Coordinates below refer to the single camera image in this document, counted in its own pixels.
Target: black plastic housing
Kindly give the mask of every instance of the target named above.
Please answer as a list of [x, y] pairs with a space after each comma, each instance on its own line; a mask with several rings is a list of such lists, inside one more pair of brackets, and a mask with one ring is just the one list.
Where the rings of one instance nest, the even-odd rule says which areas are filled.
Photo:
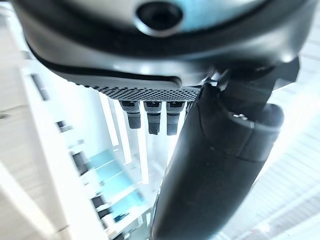
[[[134, 92], [137, 86], [154, 92], [176, 90], [202, 85], [213, 68], [288, 63], [302, 48], [318, 3], [269, 0], [225, 24], [157, 38], [114, 29], [56, 0], [11, 2], [36, 57], [60, 76], [101, 92], [117, 88]], [[183, 94], [179, 97], [190, 101]], [[174, 100], [169, 96], [165, 101]]]
[[220, 91], [205, 84], [189, 111], [167, 168], [151, 240], [208, 240], [250, 191], [279, 135], [284, 116], [274, 105], [265, 123], [230, 113]]

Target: black rubber edge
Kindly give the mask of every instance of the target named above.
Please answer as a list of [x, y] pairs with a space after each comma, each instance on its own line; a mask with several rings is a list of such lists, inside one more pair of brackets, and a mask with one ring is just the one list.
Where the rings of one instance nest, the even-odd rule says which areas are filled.
[[180, 78], [177, 76], [161, 76], [161, 75], [143, 75], [134, 74], [123, 71], [113, 71], [107, 69], [98, 68], [88, 68], [88, 67], [75, 67], [75, 66], [65, 66], [50, 61], [45, 60], [31, 48], [28, 44], [32, 54], [42, 63], [45, 67], [55, 72], [60, 72], [64, 74], [81, 75], [81, 76], [104, 76], [112, 78], [121, 79], [135, 79], [135, 80], [149, 80], [149, 81], [164, 81], [164, 82], [181, 82]]
[[257, 9], [223, 25], [161, 39], [138, 32], [123, 32], [106, 24], [98, 24], [96, 21], [83, 17], [80, 13], [76, 14], [68, 10], [66, 6], [57, 2], [54, 0], [12, 0], [14, 6], [20, 6], [48, 28], [94, 49], [123, 56], [170, 59], [196, 58], [195, 54], [209, 56], [213, 48], [219, 49], [241, 44], [245, 39], [254, 39], [270, 32], [276, 32], [277, 28], [281, 28], [283, 24], [294, 29], [295, 24], [289, 22], [288, 19], [292, 17], [297, 19], [298, 16], [295, 13], [299, 12], [299, 9], [308, 4], [314, 7], [316, 1], [291, 0], [288, 4], [287, 1], [269, 0]]

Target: teal panel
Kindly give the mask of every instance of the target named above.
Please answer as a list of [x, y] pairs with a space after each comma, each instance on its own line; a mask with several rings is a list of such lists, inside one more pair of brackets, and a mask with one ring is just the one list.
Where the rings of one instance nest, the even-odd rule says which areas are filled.
[[122, 172], [119, 175], [107, 179], [104, 181], [104, 186], [101, 193], [105, 196], [106, 200], [114, 197], [125, 189], [129, 188], [133, 183], [127, 177], [127, 175]]
[[96, 174], [101, 181], [107, 181], [120, 172], [122, 172], [122, 169], [115, 160], [108, 162], [96, 170]]
[[103, 164], [106, 164], [106, 163], [112, 161], [113, 159], [114, 159], [114, 156], [113, 156], [112, 152], [109, 150], [106, 150], [106, 151], [100, 152], [99, 154], [91, 157], [89, 159], [89, 166], [91, 168], [96, 169], [96, 168], [102, 166]]
[[112, 206], [112, 216], [115, 218], [121, 214], [127, 213], [133, 207], [141, 207], [145, 204], [143, 198], [137, 190], [124, 197]]

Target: camera lens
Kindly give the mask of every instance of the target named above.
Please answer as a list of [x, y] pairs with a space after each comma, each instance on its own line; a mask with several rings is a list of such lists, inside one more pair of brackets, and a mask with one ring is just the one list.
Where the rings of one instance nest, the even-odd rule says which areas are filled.
[[136, 27], [144, 34], [167, 37], [177, 32], [183, 12], [172, 3], [148, 2], [137, 9], [136, 17]]

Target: robotic arm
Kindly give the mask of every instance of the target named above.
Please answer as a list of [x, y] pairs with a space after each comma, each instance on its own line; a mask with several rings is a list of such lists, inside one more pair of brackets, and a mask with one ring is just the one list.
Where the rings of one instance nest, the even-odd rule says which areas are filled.
[[154, 205], [152, 240], [208, 240], [241, 204], [283, 123], [267, 101], [296, 81], [317, 2], [11, 0], [37, 59], [119, 100], [133, 128], [140, 101], [150, 134], [161, 102], [173, 126], [175, 111], [193, 102]]

